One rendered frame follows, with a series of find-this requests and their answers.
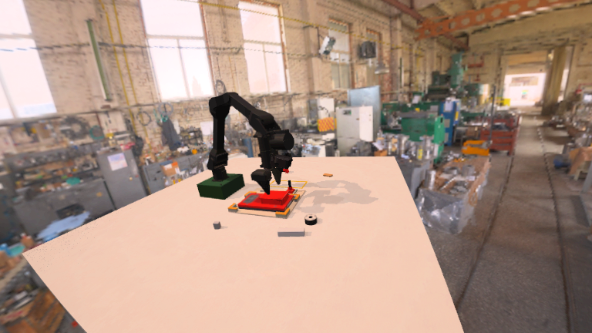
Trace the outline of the small black toy tyre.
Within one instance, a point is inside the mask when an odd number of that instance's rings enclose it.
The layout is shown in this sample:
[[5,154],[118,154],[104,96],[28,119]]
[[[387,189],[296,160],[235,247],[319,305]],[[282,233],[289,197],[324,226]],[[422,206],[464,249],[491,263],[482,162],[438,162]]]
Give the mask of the small black toy tyre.
[[316,214],[307,214],[304,217],[305,223],[309,226],[315,225],[318,222]]

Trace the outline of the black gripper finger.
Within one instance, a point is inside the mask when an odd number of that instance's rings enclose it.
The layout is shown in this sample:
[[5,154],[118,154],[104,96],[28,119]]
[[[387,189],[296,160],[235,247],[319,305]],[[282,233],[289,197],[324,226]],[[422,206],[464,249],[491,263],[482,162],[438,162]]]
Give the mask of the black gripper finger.
[[269,180],[266,180],[266,181],[254,180],[254,182],[257,182],[260,185],[260,187],[263,189],[263,191],[267,195],[270,195],[270,180],[271,179],[272,179],[272,177]]
[[281,174],[282,174],[283,169],[284,168],[282,168],[282,167],[276,167],[271,171],[273,173],[273,176],[275,178],[277,185],[280,185],[280,183],[281,183]]

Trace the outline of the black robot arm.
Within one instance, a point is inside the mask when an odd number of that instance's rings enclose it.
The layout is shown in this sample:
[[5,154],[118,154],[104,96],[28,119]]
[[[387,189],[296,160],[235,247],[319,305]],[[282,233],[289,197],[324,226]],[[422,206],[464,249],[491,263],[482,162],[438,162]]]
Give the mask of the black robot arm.
[[[253,107],[237,92],[226,92],[221,96],[212,97],[209,100],[209,112],[214,117],[213,149],[209,153],[207,169],[212,170],[212,181],[215,182],[229,178],[225,168],[228,165],[229,153],[224,149],[224,124],[231,106],[247,117],[249,124],[257,131],[254,138],[257,137],[260,151],[291,150],[294,146],[294,138],[289,129],[281,129],[270,113]],[[277,151],[276,155],[272,153],[271,167],[288,169],[292,161],[290,153],[279,155]]]

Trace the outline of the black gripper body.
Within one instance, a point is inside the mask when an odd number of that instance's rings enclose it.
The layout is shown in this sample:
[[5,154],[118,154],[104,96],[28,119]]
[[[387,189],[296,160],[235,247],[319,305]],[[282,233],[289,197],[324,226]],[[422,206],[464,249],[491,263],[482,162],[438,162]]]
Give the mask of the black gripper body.
[[263,169],[256,169],[254,172],[251,173],[251,180],[259,180],[259,181],[266,181],[271,178],[271,171],[279,166],[271,167],[271,156],[272,153],[276,155],[278,150],[268,150],[268,151],[260,151],[258,156],[261,157],[261,165],[260,168]]

